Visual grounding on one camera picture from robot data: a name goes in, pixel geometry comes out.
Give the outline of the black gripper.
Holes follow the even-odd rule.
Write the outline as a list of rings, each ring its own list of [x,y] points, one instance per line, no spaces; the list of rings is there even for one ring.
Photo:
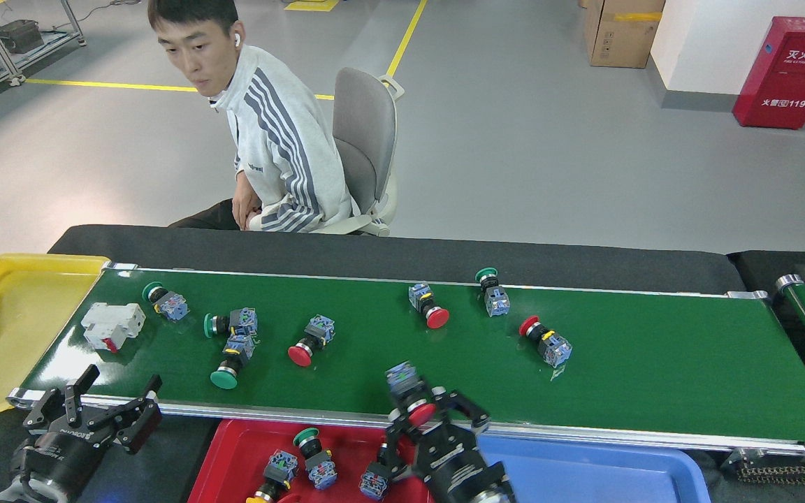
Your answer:
[[[384,430],[384,443],[378,450],[378,472],[387,483],[416,478],[423,481],[435,502],[511,502],[512,485],[504,465],[489,465],[479,451],[476,435],[485,432],[490,416],[485,408],[460,391],[431,391],[439,423],[421,434],[408,415],[389,413],[390,426]],[[470,430],[439,428],[451,424],[451,411],[470,421]],[[421,471],[414,456],[405,458],[400,445],[416,448],[421,440]]]
[[[47,432],[48,427],[64,415],[69,427],[78,429],[83,425],[80,398],[99,375],[98,366],[89,364],[79,378],[63,388],[44,392],[23,423],[27,432]],[[161,386],[161,377],[152,375],[141,397],[93,414],[87,421],[90,432],[64,430],[28,437],[13,453],[13,477],[28,469],[35,481],[51,481],[63,490],[82,490],[113,442],[134,455],[156,430],[162,420],[157,403],[157,391]]]

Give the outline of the person's left hand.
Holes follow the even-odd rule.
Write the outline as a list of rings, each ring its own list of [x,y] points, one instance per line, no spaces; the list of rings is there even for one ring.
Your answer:
[[[235,176],[234,195],[232,197],[232,214],[239,229],[249,229],[249,221],[262,213],[262,202],[259,195],[243,172]]]

